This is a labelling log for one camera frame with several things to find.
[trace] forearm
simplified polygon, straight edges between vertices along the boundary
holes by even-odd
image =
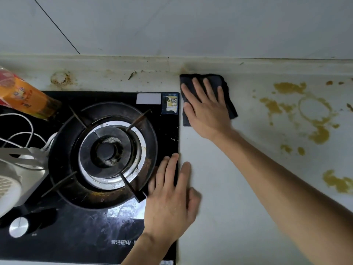
[[[169,247],[170,245],[156,242],[147,234],[142,234],[121,265],[157,265]]]
[[[214,143],[232,160],[271,218],[313,262],[353,259],[353,216],[258,151],[235,131]]]

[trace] burner ring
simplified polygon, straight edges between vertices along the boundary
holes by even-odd
[[[88,137],[95,130],[102,128],[102,127],[105,127],[105,126],[127,128],[130,126],[130,124],[128,122],[124,122],[124,121],[109,121],[109,122],[106,122],[106,123],[103,123],[101,125],[96,126],[94,129],[92,129],[87,134],[86,137]],[[128,170],[124,171],[122,174],[124,175],[124,177],[127,179],[128,182],[132,182],[136,178],[136,176],[139,174],[139,172],[141,171],[143,164],[145,162],[146,141],[145,141],[142,133],[136,127],[133,127],[132,129],[130,129],[129,134],[133,137],[134,141],[137,144],[137,152],[136,152],[136,157],[135,157],[132,165],[129,167]],[[78,158],[78,166],[79,166],[80,172],[82,173],[85,180],[89,184],[91,184],[93,187],[96,187],[101,190],[115,190],[115,189],[122,188],[125,186],[125,183],[122,181],[120,176],[112,177],[112,178],[98,178],[98,177],[94,177],[92,175],[89,175],[86,172],[86,170],[83,168],[82,163],[80,161],[80,158]]]

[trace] gas stove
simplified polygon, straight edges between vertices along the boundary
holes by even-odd
[[[49,122],[29,116],[43,138],[58,132],[49,176],[0,218],[0,259],[120,264],[144,229],[155,165],[178,152],[179,93],[45,93],[64,104]],[[0,135],[20,131],[15,124]],[[28,227],[14,238],[9,227],[19,217]],[[176,243],[163,264],[175,259]]]

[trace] dirty caulk line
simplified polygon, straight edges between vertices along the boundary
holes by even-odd
[[[51,17],[49,17],[49,15],[45,12],[45,10],[43,9],[43,7],[41,7],[41,5],[37,2],[37,0],[34,0],[38,6],[43,10],[43,12],[46,14],[46,16],[52,21],[52,23],[58,28],[58,30],[61,32],[62,35],[64,35],[64,37],[66,38],[66,40],[68,40],[68,42],[72,45],[72,47],[77,51],[77,53],[80,55],[80,52],[76,49],[76,47],[70,42],[70,40],[66,37],[66,35],[60,30],[60,28],[55,24],[55,22],[51,19]]]

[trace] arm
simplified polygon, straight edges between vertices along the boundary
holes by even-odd
[[[188,188],[190,163],[180,169],[174,186],[179,155],[164,157],[156,175],[148,185],[145,209],[145,229],[121,265],[157,265],[173,242],[179,239],[195,221],[201,202],[200,194]]]
[[[221,87],[217,101],[207,79],[207,95],[193,82],[201,102],[182,85],[191,126],[232,160],[277,226],[315,264],[352,263],[353,214],[241,138],[231,128]]]

